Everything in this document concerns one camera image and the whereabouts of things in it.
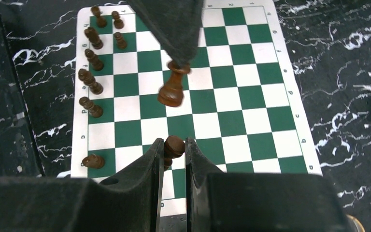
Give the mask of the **brown knight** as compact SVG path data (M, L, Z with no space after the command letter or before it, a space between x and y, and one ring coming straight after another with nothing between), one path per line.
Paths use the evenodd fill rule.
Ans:
M88 27L84 30L85 36L89 39L91 45L95 49L102 49L103 42L100 39L97 31L93 27Z

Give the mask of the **brown rook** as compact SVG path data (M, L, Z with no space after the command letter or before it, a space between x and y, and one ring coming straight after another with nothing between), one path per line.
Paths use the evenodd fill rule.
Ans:
M91 12L92 14L94 15L94 17L96 18L96 25L99 27L99 28L104 28L107 26L107 21L106 19L101 15L101 10L98 6L92 6L91 7Z
M82 165L87 168L101 169L105 165L105 159L96 154L90 154L82 160Z

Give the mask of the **brown king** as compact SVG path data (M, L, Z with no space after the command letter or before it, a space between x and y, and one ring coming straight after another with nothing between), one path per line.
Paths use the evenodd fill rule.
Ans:
M89 87L89 90L95 94L99 95L103 92L103 86L96 81L95 77L92 73L86 69L80 69L78 71L78 78L82 81L86 86Z

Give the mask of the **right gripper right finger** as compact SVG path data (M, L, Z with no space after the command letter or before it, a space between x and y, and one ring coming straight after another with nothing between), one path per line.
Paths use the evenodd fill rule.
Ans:
M189 232L346 232L333 185L316 174L225 173L185 141Z

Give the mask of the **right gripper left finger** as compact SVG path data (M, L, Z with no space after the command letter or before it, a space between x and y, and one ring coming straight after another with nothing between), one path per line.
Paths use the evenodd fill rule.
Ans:
M156 232L164 142L114 175L0 177L0 232Z

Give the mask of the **brown pawn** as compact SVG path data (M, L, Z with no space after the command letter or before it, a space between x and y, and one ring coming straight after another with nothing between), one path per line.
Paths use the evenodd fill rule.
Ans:
M172 165L172 160L181 157L185 152L184 141L174 135L167 137L164 142L164 171Z
M116 40L116 46L118 49L123 50L127 47L127 42L123 37L123 34L120 32L114 33L114 38Z
M114 20L114 27L116 29L122 29L124 27L124 22L120 17L120 14L118 11L112 11L111 13L112 18Z

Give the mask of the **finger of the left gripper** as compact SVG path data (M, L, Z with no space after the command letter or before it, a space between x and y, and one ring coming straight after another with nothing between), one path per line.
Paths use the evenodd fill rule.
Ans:
M197 54L203 0L128 0L178 67Z

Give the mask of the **brown bishop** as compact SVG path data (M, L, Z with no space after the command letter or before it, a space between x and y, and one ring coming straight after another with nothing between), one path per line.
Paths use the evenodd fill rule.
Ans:
M168 63L171 75L168 81L160 88L157 100L169 107L179 107L184 99L182 79L185 74L189 74L190 64L179 67L174 60Z

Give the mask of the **brown bishop chess piece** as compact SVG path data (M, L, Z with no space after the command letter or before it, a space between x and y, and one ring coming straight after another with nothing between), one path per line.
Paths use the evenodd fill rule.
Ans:
M95 54L91 49L85 49L85 57L91 64L93 70L100 71L104 68L104 63L99 59L98 55Z

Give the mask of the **brown queen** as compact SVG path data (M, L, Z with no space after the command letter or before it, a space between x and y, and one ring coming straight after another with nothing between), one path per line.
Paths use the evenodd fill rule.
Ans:
M94 118L99 118L103 115L103 109L99 105L94 104L88 97L81 97L79 104Z

